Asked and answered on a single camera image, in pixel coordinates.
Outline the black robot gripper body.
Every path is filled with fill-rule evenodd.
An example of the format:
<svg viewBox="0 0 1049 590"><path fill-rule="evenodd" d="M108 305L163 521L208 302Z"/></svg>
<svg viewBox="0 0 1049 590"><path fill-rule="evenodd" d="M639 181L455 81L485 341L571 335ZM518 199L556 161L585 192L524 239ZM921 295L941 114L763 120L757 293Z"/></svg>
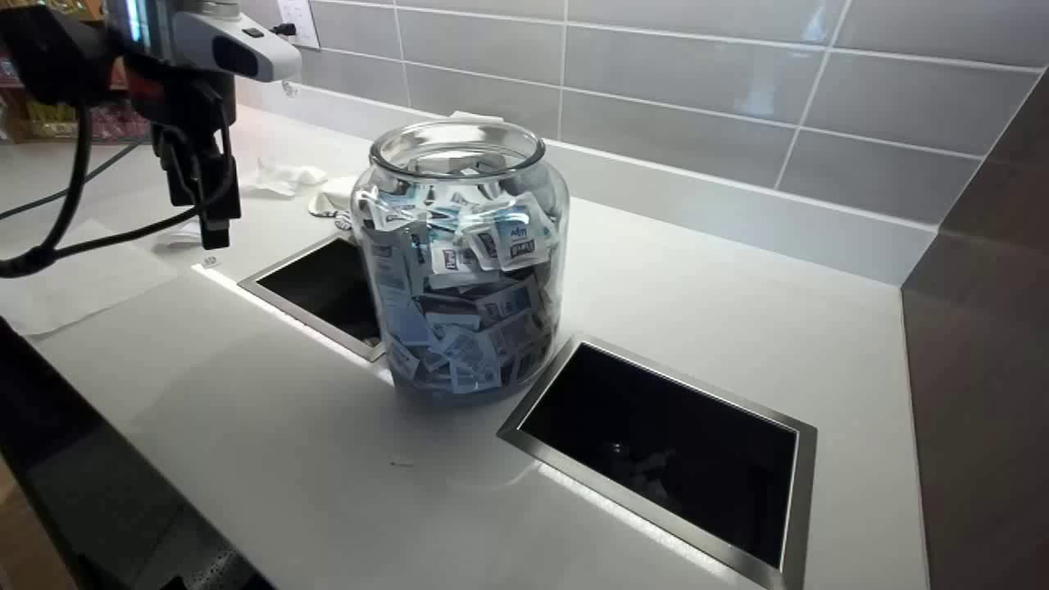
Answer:
<svg viewBox="0 0 1049 590"><path fill-rule="evenodd" d="M151 145L163 168L233 157L237 92L225 72L184 70L128 51L125 74L132 109L151 125Z"/></svg>

